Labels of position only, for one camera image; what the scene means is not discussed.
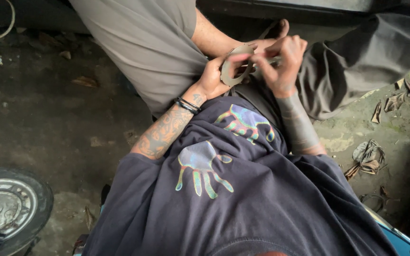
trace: navy t-shirt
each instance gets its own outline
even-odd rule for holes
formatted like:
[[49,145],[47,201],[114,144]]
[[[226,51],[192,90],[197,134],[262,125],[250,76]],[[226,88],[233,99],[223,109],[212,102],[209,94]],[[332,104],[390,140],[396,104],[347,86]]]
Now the navy t-shirt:
[[162,159],[121,160],[84,256],[396,255],[331,158],[244,99],[202,108]]

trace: leg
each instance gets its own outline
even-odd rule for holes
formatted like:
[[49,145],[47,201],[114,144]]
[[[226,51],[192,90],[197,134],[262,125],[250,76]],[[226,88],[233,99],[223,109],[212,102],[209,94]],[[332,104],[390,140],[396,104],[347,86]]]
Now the leg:
[[371,90],[410,71],[410,1],[379,13],[305,52],[297,88],[308,115],[328,119]]
[[203,72],[195,1],[71,0],[94,38],[159,118]]

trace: wire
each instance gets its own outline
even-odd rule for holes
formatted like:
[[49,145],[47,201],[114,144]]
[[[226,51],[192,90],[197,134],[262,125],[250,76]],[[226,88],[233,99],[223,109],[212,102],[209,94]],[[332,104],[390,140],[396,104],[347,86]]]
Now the wire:
[[6,32],[4,32],[0,35],[0,38],[5,37],[12,30],[12,28],[14,27],[14,23],[15,23],[15,8],[14,8],[14,5],[12,5],[12,3],[9,0],[6,0],[6,1],[9,3],[10,8],[12,9],[12,20],[10,21],[10,25],[9,25],[8,29],[6,30]]

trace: concrete floor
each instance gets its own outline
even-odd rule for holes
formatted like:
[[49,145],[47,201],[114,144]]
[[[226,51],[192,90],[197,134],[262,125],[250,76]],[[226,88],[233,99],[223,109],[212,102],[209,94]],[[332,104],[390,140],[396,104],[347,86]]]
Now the concrete floor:
[[[94,43],[81,39],[80,49],[65,60],[26,40],[10,34],[0,42],[0,166],[29,169],[53,189],[53,212],[31,255],[70,255],[77,237],[88,233],[85,207],[97,215],[101,188],[112,182],[118,161],[151,116],[140,98],[118,84],[118,69]],[[101,86],[72,84],[78,76]],[[374,138],[384,148],[388,167],[378,175],[357,174],[350,184],[357,195],[384,185],[393,199],[382,215],[392,222],[409,202],[410,98],[400,110],[383,113],[381,124],[370,119],[377,102],[394,92],[393,86],[374,91],[314,125],[344,171],[361,142]]]

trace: black bracelet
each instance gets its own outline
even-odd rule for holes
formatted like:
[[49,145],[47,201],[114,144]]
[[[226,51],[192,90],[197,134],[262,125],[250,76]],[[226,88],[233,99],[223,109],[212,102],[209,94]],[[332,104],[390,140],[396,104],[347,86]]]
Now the black bracelet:
[[175,99],[175,103],[176,103],[178,106],[189,110],[189,112],[191,112],[193,115],[197,115],[197,114],[199,113],[197,110],[191,108],[190,106],[186,105],[186,104],[183,103],[183,102],[180,102],[178,99]]
[[191,102],[185,101],[182,97],[177,97],[176,100],[177,100],[177,101],[180,101],[180,102],[183,102],[183,103],[186,103],[186,104],[190,105],[190,106],[193,107],[193,108],[196,108],[197,111],[201,111],[201,110],[202,110],[201,108],[197,107],[196,105],[192,104]]

